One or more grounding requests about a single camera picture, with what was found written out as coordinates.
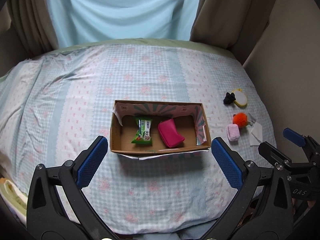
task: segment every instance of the magenta leather pouch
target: magenta leather pouch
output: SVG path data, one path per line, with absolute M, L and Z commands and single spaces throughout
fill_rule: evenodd
M 161 122 L 158 125 L 158 131 L 160 136 L 169 148 L 176 147 L 184 141 L 184 137 L 177 132 L 176 125 L 174 124 L 173 118 Z

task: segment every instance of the bed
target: bed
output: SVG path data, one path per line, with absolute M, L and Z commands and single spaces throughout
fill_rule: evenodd
M 223 104 L 241 88 L 246 108 Z M 250 146 L 247 128 L 230 143 L 232 115 L 250 113 L 276 146 L 267 110 L 228 50 L 191 41 L 126 39 L 59 49 L 25 60 L 0 78 L 2 174 L 27 194 L 35 166 L 62 165 L 98 135 L 107 139 L 114 100 L 201 102 L 211 138 L 222 137 L 244 160 L 270 167 Z M 83 190 L 116 233 L 168 233 L 217 219 L 236 193 L 211 152 L 131 160 L 108 152 Z M 77 221 L 63 190 L 62 202 Z

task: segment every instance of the pink scrunchie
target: pink scrunchie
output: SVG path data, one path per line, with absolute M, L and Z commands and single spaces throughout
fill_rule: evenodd
M 239 127 L 236 124 L 229 124 L 227 126 L 227 136 L 229 141 L 237 141 L 240 138 Z

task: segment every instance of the brown curtain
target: brown curtain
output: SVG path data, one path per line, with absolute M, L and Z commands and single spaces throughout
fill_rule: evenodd
M 191 41 L 229 49 L 247 59 L 268 23 L 275 0 L 200 0 Z
M 58 49 L 45 0 L 8 0 L 12 25 L 29 57 Z

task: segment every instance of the light blue curtain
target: light blue curtain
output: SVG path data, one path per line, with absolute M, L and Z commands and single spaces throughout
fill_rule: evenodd
M 124 38 L 189 40 L 199 0 L 47 0 L 64 48 Z

